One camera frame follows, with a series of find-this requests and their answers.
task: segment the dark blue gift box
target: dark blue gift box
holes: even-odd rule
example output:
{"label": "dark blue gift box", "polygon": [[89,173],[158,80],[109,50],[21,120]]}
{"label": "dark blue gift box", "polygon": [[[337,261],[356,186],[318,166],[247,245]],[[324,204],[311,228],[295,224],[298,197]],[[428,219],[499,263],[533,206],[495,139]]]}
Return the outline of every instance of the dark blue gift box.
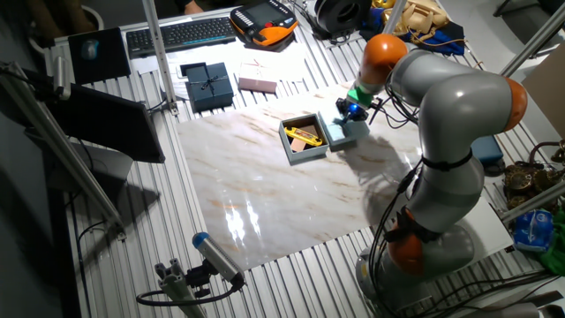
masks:
{"label": "dark blue gift box", "polygon": [[214,110],[232,104],[233,90],[224,63],[182,65],[181,72],[188,77],[186,90],[192,111]]}

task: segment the monitor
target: monitor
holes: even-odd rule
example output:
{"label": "monitor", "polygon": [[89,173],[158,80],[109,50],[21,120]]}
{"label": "monitor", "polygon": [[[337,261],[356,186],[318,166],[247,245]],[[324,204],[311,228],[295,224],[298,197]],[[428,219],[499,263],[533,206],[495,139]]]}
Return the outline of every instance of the monitor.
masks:
{"label": "monitor", "polygon": [[[35,87],[53,90],[52,77],[28,70],[24,72]],[[68,100],[45,103],[69,136],[115,149],[135,161],[165,161],[149,112],[140,102],[71,84]]]}

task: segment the marble slab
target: marble slab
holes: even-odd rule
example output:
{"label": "marble slab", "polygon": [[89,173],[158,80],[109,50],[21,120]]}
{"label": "marble slab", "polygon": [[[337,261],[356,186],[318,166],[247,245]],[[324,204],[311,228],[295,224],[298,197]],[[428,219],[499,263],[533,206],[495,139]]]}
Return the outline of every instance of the marble slab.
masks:
{"label": "marble slab", "polygon": [[349,87],[177,126],[207,230],[242,268],[377,223],[398,181],[418,162],[418,128],[393,130],[380,114],[356,147],[289,165],[280,122],[334,107]]}

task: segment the blue led light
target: blue led light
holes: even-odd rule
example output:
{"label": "blue led light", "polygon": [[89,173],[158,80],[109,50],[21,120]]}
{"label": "blue led light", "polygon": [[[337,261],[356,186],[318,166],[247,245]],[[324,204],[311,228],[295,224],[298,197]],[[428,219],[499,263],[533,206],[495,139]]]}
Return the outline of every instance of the blue led light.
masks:
{"label": "blue led light", "polygon": [[357,104],[351,104],[351,105],[350,105],[350,112],[351,112],[351,113],[354,113],[354,112],[357,111],[358,108],[359,108],[359,105],[357,105]]}

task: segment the keyboard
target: keyboard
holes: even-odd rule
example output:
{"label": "keyboard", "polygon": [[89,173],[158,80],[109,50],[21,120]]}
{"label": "keyboard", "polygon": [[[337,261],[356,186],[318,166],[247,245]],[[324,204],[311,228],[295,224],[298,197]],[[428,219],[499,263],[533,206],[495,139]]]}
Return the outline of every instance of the keyboard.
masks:
{"label": "keyboard", "polygon": [[[172,26],[161,26],[161,35],[166,52],[236,40],[236,33],[229,18],[203,19]],[[128,32],[125,38],[130,58],[155,54],[149,29]]]}

